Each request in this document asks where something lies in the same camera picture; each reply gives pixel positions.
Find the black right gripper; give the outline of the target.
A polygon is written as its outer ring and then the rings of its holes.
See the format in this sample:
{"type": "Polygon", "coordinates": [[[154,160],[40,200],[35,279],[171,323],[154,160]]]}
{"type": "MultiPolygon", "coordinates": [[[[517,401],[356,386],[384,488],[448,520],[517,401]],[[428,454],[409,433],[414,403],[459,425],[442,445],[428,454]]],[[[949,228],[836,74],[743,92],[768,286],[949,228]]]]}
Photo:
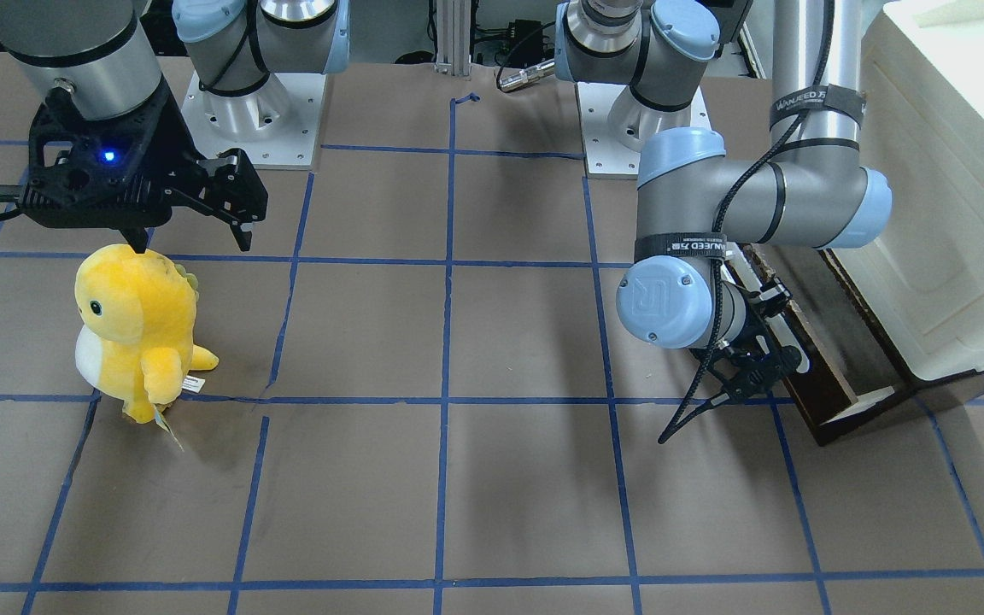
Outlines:
{"type": "Polygon", "coordinates": [[[48,90],[30,128],[27,182],[17,209],[44,227],[108,227],[136,254],[153,227],[202,195],[204,213],[224,221],[242,252],[265,220],[268,191],[249,153],[204,159],[167,82],[140,106],[86,120],[65,87],[48,90]]]}

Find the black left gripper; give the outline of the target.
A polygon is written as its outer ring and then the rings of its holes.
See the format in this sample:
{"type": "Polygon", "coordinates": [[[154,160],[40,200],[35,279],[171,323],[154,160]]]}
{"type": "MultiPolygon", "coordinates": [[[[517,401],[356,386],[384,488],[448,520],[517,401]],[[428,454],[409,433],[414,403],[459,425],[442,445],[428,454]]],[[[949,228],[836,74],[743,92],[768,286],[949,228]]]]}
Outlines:
{"type": "Polygon", "coordinates": [[[721,392],[704,401],[706,406],[741,404],[754,395],[769,392],[778,381],[809,366],[803,347],[795,340],[782,340],[772,328],[786,323],[780,314],[792,300],[792,293],[780,277],[769,276],[758,291],[739,292],[748,302],[741,334],[725,347],[719,346],[710,359],[704,349],[690,351],[721,382],[721,392]]]}

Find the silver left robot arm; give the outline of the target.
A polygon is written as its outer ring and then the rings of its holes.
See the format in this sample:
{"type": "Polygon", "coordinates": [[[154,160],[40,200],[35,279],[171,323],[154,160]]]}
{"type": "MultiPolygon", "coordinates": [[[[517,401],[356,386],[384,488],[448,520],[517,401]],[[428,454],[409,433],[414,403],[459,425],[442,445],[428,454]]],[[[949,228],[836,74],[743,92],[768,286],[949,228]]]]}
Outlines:
{"type": "MultiPolygon", "coordinates": [[[[566,1],[557,10],[558,78],[624,87],[645,115],[687,115],[737,4],[566,1]]],[[[859,163],[859,6],[777,1],[769,148],[752,161],[721,133],[683,121],[621,122],[640,152],[633,264],[616,294],[621,326],[656,348],[699,351],[757,342],[753,300],[723,280],[738,243],[862,248],[889,220],[882,173],[859,163]]]]}

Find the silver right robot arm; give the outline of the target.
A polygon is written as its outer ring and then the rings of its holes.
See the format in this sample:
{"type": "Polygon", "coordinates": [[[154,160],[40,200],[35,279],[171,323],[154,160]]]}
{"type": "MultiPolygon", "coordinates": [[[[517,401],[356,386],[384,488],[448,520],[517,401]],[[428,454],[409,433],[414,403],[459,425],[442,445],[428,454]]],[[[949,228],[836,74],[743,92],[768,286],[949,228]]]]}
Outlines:
{"type": "Polygon", "coordinates": [[[242,252],[268,213],[258,164],[284,135],[305,143],[288,78],[342,73],[348,1],[174,1],[194,65],[183,110],[140,1],[0,1],[0,44],[40,95],[12,209],[51,229],[110,229],[137,252],[149,229],[189,208],[229,227],[242,252]]]}

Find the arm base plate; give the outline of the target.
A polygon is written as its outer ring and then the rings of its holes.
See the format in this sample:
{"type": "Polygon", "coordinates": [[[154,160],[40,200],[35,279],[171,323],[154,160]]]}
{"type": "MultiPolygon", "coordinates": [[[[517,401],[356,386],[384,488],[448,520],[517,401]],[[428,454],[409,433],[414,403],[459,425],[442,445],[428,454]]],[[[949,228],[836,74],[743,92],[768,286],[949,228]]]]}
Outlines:
{"type": "Polygon", "coordinates": [[[633,98],[626,85],[577,83],[587,175],[591,179],[636,179],[646,141],[669,128],[711,127],[698,89],[687,108],[659,112],[633,98]]]}
{"type": "Polygon", "coordinates": [[[206,157],[238,148],[258,170],[312,170],[328,83],[324,74],[274,73],[256,92],[219,97],[192,74],[181,114],[206,157]]]}

